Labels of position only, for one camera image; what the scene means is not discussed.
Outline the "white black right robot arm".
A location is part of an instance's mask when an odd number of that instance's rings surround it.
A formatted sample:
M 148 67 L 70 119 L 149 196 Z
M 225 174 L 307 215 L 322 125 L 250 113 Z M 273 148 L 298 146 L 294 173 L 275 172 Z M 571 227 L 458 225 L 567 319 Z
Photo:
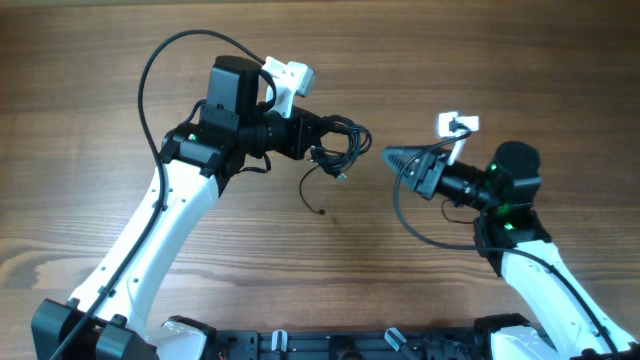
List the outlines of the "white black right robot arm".
M 618 326 L 572 275 L 534 209 L 541 184 L 538 152 L 501 144 L 486 169 L 451 162 L 443 144 L 389 146 L 382 157 L 426 200 L 442 195 L 477 210 L 468 250 L 485 258 L 537 318 L 483 318 L 476 325 L 491 359 L 636 359 L 639 342 Z

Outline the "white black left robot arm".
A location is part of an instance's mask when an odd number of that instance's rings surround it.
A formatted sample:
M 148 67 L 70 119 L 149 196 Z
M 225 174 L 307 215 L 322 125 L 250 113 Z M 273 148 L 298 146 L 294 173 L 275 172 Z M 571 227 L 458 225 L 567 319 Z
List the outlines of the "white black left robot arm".
M 41 359 L 207 359 L 216 332 L 174 316 L 148 319 L 159 287 L 199 220 L 247 157 L 275 151 L 294 160 L 317 148 L 332 126 L 295 106 L 316 75 L 306 64 L 220 56 L 190 117 L 170 130 L 133 216 L 99 266 L 65 303 L 45 300 L 31 330 Z

